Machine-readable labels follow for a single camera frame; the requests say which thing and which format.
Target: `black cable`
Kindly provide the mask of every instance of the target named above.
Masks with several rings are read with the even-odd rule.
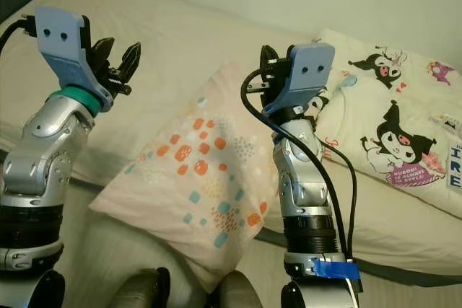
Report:
[[[0,54],[1,50],[5,46],[6,42],[8,41],[9,37],[12,33],[16,30],[22,28],[25,30],[26,34],[32,36],[34,38],[37,37],[37,28],[35,26],[35,17],[28,14],[23,15],[22,19],[17,20],[16,22],[11,23],[8,28],[5,29],[4,33],[0,36]]]
[[[19,28],[24,27],[25,19],[19,19],[16,22],[13,22],[9,25],[9,27],[4,31],[4,33],[0,36],[0,54],[1,50],[5,46],[5,43],[8,41],[11,34]]]
[[[302,151],[310,158],[311,162],[315,165],[316,169],[318,169],[319,173],[323,176],[324,181],[326,182],[327,189],[331,195],[331,200],[334,208],[334,213],[337,221],[337,228],[339,231],[339,239],[340,239],[340,248],[341,251],[344,254],[348,254],[347,252],[347,242],[345,240],[345,230],[344,230],[344,224],[343,221],[341,220],[341,212],[340,212],[340,207],[339,207],[339,200],[337,199],[337,194],[334,188],[334,184],[331,181],[331,178],[329,177],[326,169],[324,166],[321,164],[321,162],[318,160],[316,155],[312,153],[312,151],[306,147],[306,145],[301,142],[298,138],[293,136],[291,133],[288,131],[284,130],[280,126],[273,124],[270,122],[268,118],[263,116],[257,109],[254,108],[254,106],[248,101],[247,98],[247,86],[250,84],[250,82],[257,77],[258,75],[261,74],[261,70],[255,70],[251,72],[244,80],[242,85],[240,86],[240,99],[242,100],[245,108],[259,121],[261,121],[263,124],[266,124],[268,127],[270,127],[273,131],[276,131],[278,134],[282,135],[285,137],[287,140],[291,141],[293,144],[298,146]]]
[[[333,151],[339,157],[341,157],[346,165],[349,168],[350,175],[352,176],[352,185],[353,185],[353,193],[352,193],[352,206],[349,212],[349,228],[348,228],[348,237],[346,239],[346,245],[348,247],[348,258],[353,258],[353,229],[354,229],[354,212],[356,211],[356,195],[357,195],[357,181],[356,181],[356,172],[354,171],[354,167],[352,163],[348,160],[348,158],[338,149],[335,149],[328,144],[325,144],[321,140],[319,140],[321,144],[326,147],[327,149]]]

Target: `dark bed frame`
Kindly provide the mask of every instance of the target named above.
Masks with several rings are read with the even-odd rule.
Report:
[[[0,0],[0,22],[3,22],[8,16],[15,13],[29,1],[31,0]],[[0,162],[3,162],[5,156],[6,153],[4,151],[0,151]],[[73,184],[85,185],[95,193],[100,192],[103,188],[89,183],[80,182],[78,180],[73,180],[72,182]],[[257,235],[256,239],[284,248],[286,247],[286,240],[284,235],[269,229],[263,228]],[[462,283],[462,276],[436,276],[432,274],[413,272],[410,270],[402,270],[400,268],[369,263],[360,259],[357,259],[357,262],[359,264],[359,269],[363,272],[406,285],[430,287]]]

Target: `patterned pillowcase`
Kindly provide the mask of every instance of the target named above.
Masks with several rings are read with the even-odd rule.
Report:
[[[271,130],[240,101],[245,76],[222,67],[90,206],[167,241],[207,291],[235,268],[276,197]]]

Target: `blue tape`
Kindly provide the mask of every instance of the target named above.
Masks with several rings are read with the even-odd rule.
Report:
[[[313,272],[318,277],[337,279],[361,279],[357,263],[332,263],[313,261]]]

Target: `mattress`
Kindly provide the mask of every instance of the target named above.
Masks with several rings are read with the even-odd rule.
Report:
[[[113,111],[98,116],[88,147],[75,165],[75,177],[99,185],[107,184],[133,159],[225,61],[239,61],[250,71],[258,65],[261,45],[284,52],[289,44],[310,39],[178,0],[33,0],[0,31],[19,13],[33,13],[37,5],[86,14],[93,41],[116,38],[113,65],[118,65],[130,44],[141,41],[132,95],[118,97]],[[19,141],[24,122],[58,88],[58,82],[33,39],[20,33],[12,36],[0,59],[0,149],[9,151]],[[348,227],[349,174],[341,165],[325,163]],[[356,257],[423,273],[462,274],[461,221],[371,177],[359,174],[358,183]],[[282,230],[278,203],[266,225]]]

